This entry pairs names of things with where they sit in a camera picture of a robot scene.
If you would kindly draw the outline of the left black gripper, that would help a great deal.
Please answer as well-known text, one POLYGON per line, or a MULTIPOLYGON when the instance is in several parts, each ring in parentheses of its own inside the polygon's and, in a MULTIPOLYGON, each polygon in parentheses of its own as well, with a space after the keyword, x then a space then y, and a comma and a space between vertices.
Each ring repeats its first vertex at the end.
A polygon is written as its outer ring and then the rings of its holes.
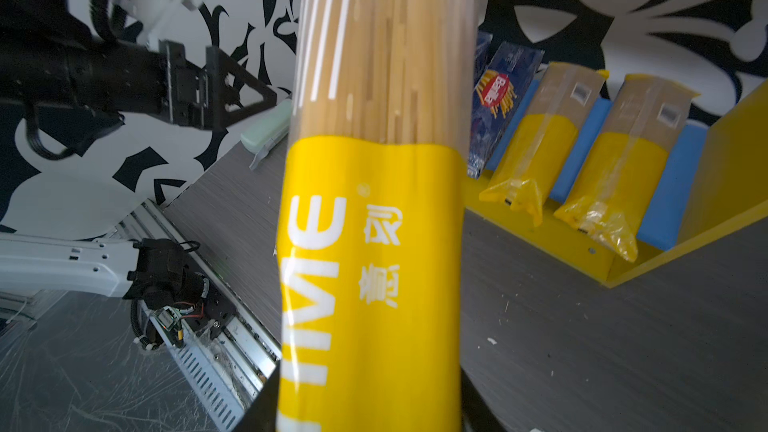
POLYGON ((162 122, 222 131, 277 105, 277 93, 216 46, 206 48, 203 72, 186 58, 185 46, 162 40, 151 51, 127 42, 85 49, 60 46, 66 108, 103 113, 140 113, 162 122))

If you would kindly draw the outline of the blue Barilla pasta box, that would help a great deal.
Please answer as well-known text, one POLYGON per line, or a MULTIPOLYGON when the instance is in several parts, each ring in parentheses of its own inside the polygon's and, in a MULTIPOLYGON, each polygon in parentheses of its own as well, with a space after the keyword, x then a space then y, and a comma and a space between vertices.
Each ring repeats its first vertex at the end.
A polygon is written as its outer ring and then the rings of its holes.
POLYGON ((479 30, 477 33, 476 49, 473 67, 473 83, 476 84, 484 72, 487 64, 489 48, 493 40, 493 35, 489 32, 479 30))

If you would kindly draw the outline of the yellow Pastatime spaghetti bag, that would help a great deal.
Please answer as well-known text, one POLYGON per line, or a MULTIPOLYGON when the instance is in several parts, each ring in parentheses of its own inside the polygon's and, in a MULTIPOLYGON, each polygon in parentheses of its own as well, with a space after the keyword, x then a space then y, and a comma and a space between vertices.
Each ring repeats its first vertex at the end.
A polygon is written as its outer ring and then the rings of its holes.
POLYGON ((475 0, 301 0, 279 431, 462 427, 475 0))

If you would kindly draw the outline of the blue Barilla spaghetti bag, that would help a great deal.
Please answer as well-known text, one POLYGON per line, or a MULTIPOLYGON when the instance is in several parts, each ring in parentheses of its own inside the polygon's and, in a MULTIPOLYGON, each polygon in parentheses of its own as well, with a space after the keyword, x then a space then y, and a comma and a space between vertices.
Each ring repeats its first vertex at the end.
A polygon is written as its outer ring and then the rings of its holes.
POLYGON ((502 42, 473 92, 467 175, 477 179, 503 137, 537 72, 544 51, 502 42))

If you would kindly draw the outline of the plain yellow spaghetti bag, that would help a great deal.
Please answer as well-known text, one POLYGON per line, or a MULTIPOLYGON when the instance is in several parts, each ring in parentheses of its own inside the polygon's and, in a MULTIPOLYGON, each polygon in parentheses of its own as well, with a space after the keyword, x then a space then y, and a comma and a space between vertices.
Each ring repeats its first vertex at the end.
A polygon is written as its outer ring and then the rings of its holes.
POLYGON ((504 203, 540 226, 546 199, 609 77, 605 69, 549 63, 479 200, 504 203))

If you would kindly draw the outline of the yellow spaghetti bag with barcode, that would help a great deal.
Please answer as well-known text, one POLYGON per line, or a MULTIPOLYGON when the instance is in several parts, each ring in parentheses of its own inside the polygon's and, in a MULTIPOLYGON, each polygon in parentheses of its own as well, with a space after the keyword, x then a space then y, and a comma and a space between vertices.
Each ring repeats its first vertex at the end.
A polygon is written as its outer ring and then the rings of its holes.
POLYGON ((698 96, 672 80, 626 75, 554 216, 634 262, 643 218, 698 96))

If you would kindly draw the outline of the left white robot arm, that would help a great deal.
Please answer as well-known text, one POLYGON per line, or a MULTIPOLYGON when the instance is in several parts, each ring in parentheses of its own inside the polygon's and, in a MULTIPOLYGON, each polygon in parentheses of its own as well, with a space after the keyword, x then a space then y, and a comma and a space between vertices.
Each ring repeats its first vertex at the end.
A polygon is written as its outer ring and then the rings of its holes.
MULTIPOLYGON (((65 0, 1 0, 1 99, 22 108, 24 137, 48 161, 85 152, 117 131, 128 112, 203 131, 254 119, 276 135, 288 120, 276 92, 216 46, 206 62, 160 31, 204 0, 90 0, 90 19, 65 0)), ((199 317, 217 298, 195 270, 194 241, 63 241, 3 233, 1 283, 120 297, 152 310, 199 317)))

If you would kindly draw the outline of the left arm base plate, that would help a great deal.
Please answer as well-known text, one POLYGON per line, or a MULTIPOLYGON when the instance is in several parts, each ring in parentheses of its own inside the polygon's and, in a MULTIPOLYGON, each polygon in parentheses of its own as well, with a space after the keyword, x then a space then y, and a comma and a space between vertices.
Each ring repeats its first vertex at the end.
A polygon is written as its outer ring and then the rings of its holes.
POLYGON ((195 303, 176 301, 157 309, 134 298, 130 301, 130 325, 134 343, 147 351, 161 346, 183 349, 192 336, 209 332, 216 338, 236 317, 236 307, 209 279, 204 280, 202 297, 195 303))

